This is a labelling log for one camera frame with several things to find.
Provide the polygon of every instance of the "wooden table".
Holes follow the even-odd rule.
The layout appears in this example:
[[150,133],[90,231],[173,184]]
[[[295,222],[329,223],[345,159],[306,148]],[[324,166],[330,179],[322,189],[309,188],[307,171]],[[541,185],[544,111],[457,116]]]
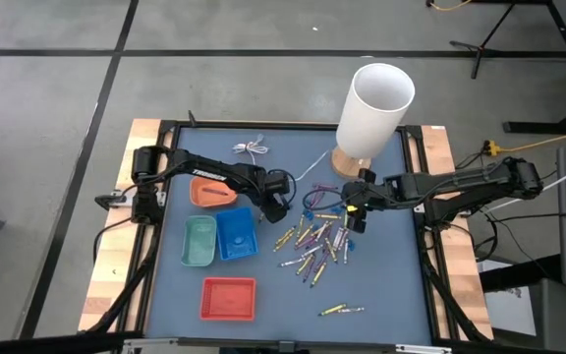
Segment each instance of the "wooden table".
[[[119,170],[119,176],[115,185],[116,189],[123,190],[132,184],[130,173],[133,150],[138,147],[156,144],[160,122],[159,119],[135,119],[133,121]],[[424,152],[429,172],[437,174],[453,171],[453,157],[451,155],[451,149],[449,148],[447,132],[444,127],[423,126],[422,131]],[[166,140],[165,144],[169,145],[169,139]],[[418,163],[417,146],[414,139],[410,139],[410,148],[415,171],[418,171],[420,170],[420,166]],[[128,207],[111,208],[106,218],[106,225],[127,218],[130,212]],[[468,228],[467,222],[464,219],[456,218],[453,223]],[[136,232],[137,226],[127,222],[104,233],[86,293],[85,306],[79,324],[80,330],[95,325],[123,289],[131,254],[133,253]],[[147,233],[148,234],[145,235],[141,257],[145,255],[146,246],[151,236],[150,231]],[[471,238],[464,231],[451,228],[442,232],[442,245],[449,282],[451,284],[451,293],[477,328],[484,335],[492,338],[492,329],[490,327],[488,312],[481,290],[480,277],[478,275],[478,267]],[[433,254],[430,255],[432,261],[435,262]],[[135,327],[135,317],[139,308],[140,297],[141,293],[138,290],[133,295],[131,301],[131,307],[126,321],[126,329],[133,329]],[[449,338],[445,308],[435,290],[434,302],[438,316],[440,336],[442,338]],[[461,336],[463,339],[466,339],[466,336],[462,332]]]

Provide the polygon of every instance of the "orange container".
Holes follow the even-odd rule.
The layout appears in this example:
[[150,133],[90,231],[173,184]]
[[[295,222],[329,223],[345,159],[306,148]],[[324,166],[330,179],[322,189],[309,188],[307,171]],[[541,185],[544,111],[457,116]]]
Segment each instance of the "orange container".
[[202,285],[200,319],[204,321],[253,321],[254,278],[208,277]]
[[189,198],[198,207],[219,207],[234,203],[237,193],[222,182],[194,177],[190,182]]

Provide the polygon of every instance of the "green container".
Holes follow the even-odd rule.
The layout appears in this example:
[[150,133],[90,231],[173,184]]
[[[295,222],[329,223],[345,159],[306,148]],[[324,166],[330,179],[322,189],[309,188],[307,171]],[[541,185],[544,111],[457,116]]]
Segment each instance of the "green container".
[[208,215],[190,216],[185,222],[183,266],[208,266],[215,257],[217,224]]

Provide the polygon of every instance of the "tripod stand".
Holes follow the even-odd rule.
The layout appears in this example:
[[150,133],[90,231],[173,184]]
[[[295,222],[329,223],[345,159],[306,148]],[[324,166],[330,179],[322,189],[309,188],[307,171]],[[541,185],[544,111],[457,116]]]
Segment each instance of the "tripod stand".
[[513,1],[510,4],[510,6],[508,7],[508,9],[506,10],[506,12],[501,17],[501,19],[499,19],[499,21],[497,22],[495,27],[492,29],[492,31],[486,36],[486,39],[479,46],[468,44],[468,43],[463,43],[463,42],[459,42],[459,41],[455,41],[455,40],[449,41],[449,44],[451,44],[453,46],[461,46],[461,47],[465,47],[465,48],[467,48],[471,51],[473,51],[473,50],[476,51],[476,61],[475,61],[475,63],[473,63],[473,70],[471,71],[471,79],[475,79],[478,76],[478,70],[480,69],[480,62],[481,62],[481,59],[483,57],[494,57],[495,54],[500,53],[499,50],[486,48],[486,45],[488,44],[488,41],[497,32],[497,29],[499,29],[499,26],[501,26],[501,23],[503,23],[503,21],[506,20],[506,17],[508,16],[508,14],[510,14],[510,11],[512,11],[512,9],[515,7],[515,5],[516,5],[516,2]]

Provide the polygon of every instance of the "blue mat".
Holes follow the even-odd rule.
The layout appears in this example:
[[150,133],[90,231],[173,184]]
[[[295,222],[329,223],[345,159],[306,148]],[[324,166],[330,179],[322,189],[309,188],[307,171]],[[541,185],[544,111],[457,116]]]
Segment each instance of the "blue mat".
[[[335,147],[335,132],[258,131],[183,128],[178,148],[227,163],[252,163],[247,153],[234,154],[237,143],[265,135],[265,155],[256,163],[266,169],[283,168],[300,176],[323,152]],[[395,134],[371,169],[379,177],[405,172],[401,140]],[[330,262],[318,285],[310,289],[296,275],[297,265],[277,264],[299,256],[292,245],[273,253],[276,239],[298,224],[302,197],[315,182],[342,186],[346,181],[331,168],[330,155],[298,182],[298,194],[288,216],[276,224],[256,227],[259,254],[234,261],[221,261],[219,251],[207,267],[181,265],[185,220],[190,215],[215,215],[232,207],[251,207],[255,222],[257,207],[240,196],[231,207],[202,209],[189,201],[192,176],[172,180],[152,288],[145,336],[243,340],[293,340],[348,343],[430,345],[421,266],[410,210],[374,211],[368,214],[365,234],[354,234],[356,249],[349,262]],[[323,203],[336,202],[336,197]],[[199,319],[202,281],[209,276],[256,278],[255,321],[204,322]],[[317,314],[339,303],[363,306],[356,314],[319,317]]]

